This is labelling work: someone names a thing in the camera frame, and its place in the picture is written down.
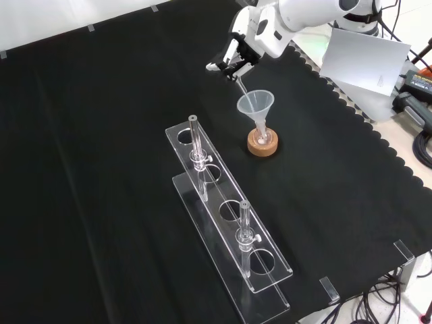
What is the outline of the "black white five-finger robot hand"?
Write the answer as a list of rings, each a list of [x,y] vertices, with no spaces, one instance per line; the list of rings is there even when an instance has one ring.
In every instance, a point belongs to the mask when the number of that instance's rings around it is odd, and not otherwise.
[[[260,9],[246,6],[234,17],[228,42],[219,56],[206,65],[210,72],[220,72],[235,82],[249,72],[262,58],[262,50],[255,42]]]

